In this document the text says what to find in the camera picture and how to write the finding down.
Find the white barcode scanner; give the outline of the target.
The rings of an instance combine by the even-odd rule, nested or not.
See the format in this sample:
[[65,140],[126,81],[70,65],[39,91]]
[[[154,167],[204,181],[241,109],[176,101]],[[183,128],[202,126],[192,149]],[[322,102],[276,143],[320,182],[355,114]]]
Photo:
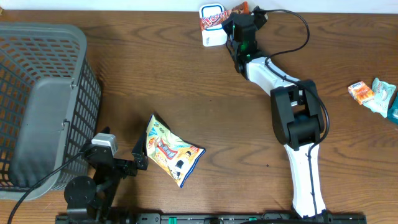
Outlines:
[[[220,3],[202,5],[199,9],[200,19],[211,17],[224,11],[224,6]],[[209,27],[201,32],[202,41],[205,47],[223,45],[227,41],[227,35],[221,24]]]

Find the small orange tissue box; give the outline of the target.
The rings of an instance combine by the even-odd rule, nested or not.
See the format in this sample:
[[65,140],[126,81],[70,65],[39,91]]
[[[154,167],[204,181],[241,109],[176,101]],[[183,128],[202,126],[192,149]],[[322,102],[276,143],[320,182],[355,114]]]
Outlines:
[[348,92],[360,105],[373,100],[375,96],[372,89],[363,81],[350,85],[348,87]]

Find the grey plastic basket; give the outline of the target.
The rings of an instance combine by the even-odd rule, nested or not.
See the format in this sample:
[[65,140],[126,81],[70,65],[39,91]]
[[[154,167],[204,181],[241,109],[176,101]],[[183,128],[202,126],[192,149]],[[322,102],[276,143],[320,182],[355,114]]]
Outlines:
[[1,199],[62,190],[88,165],[76,157],[96,131],[101,87],[77,27],[1,24]]

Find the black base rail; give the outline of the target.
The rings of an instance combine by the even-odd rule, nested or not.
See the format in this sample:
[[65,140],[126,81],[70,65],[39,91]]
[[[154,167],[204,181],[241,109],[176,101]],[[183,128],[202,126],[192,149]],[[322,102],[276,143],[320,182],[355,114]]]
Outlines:
[[314,218],[300,218],[291,212],[266,212],[262,215],[161,215],[158,213],[122,214],[106,220],[76,220],[66,215],[55,217],[56,224],[128,223],[128,224],[238,224],[238,223],[325,223],[366,224],[365,215],[323,212]]

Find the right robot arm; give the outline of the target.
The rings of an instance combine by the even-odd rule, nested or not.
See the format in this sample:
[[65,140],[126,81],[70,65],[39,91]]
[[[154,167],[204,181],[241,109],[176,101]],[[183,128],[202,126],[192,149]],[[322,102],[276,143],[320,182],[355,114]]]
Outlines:
[[256,32],[267,22],[267,11],[232,13],[222,23],[226,47],[235,69],[271,98],[272,128],[290,163],[294,220],[327,223],[320,189],[318,151],[329,132],[330,119],[312,80],[291,77],[257,46]]

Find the mint green wipes packet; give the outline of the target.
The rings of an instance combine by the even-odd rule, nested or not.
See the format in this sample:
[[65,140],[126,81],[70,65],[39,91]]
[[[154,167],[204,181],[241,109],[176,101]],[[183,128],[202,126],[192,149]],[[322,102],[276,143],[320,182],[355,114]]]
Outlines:
[[389,103],[396,86],[375,78],[372,84],[372,91],[375,93],[374,98],[364,104],[373,113],[379,113],[383,118],[387,117]]

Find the teal mouthwash bottle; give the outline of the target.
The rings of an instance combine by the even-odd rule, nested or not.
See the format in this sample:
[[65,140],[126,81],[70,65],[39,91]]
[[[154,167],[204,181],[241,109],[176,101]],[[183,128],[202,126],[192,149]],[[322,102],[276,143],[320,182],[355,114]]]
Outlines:
[[398,124],[398,95],[387,112],[387,118],[394,124]]

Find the orange red snack bar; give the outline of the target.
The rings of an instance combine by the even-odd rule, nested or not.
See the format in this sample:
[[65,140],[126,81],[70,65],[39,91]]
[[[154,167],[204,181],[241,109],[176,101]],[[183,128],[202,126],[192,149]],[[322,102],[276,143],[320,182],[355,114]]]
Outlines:
[[202,15],[200,16],[200,27],[201,31],[207,30],[211,27],[216,27],[221,25],[222,22],[227,20],[227,18],[232,13],[237,14],[248,14],[248,2],[244,1],[241,4],[233,7],[230,10],[224,11],[219,4],[203,6],[201,8]]

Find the large snack chip bag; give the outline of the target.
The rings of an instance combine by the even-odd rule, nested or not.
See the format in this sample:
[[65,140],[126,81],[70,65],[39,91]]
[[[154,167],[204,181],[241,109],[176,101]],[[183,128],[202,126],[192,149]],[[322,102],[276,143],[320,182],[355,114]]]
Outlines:
[[146,129],[147,156],[182,188],[206,149],[184,141],[169,126],[152,114]]

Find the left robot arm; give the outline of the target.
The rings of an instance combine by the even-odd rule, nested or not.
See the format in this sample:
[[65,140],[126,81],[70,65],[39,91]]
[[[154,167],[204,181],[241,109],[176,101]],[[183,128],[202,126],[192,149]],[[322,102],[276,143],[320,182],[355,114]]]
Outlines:
[[75,177],[65,187],[67,214],[55,218],[56,223],[134,223],[131,212],[112,206],[119,183],[137,171],[146,170],[149,164],[146,150],[146,133],[142,133],[132,149],[133,160],[117,159],[116,136],[104,128],[87,140],[80,152],[82,158],[95,169],[93,177]]

